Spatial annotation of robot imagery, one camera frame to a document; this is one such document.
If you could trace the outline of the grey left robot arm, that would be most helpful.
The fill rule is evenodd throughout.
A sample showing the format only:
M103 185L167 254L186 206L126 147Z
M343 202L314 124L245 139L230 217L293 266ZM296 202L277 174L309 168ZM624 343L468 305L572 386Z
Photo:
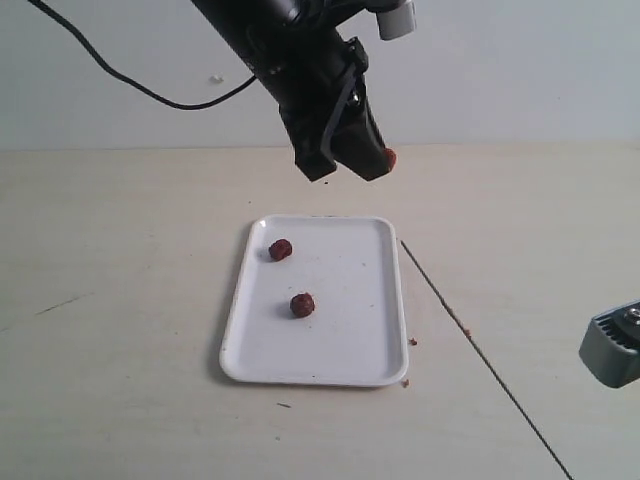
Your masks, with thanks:
M311 181L343 165L366 181L393 162L373 118L358 38L338 24L360 11L336 1L198 1L199 12L276 101L295 164Z

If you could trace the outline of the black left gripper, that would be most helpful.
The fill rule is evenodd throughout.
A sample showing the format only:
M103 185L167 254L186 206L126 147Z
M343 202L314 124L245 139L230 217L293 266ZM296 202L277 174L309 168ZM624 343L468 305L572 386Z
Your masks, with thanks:
M259 81L278 104L295 165L308 180L340 165L366 181L389 173L367 99L368 67L356 37L276 38L259 53Z

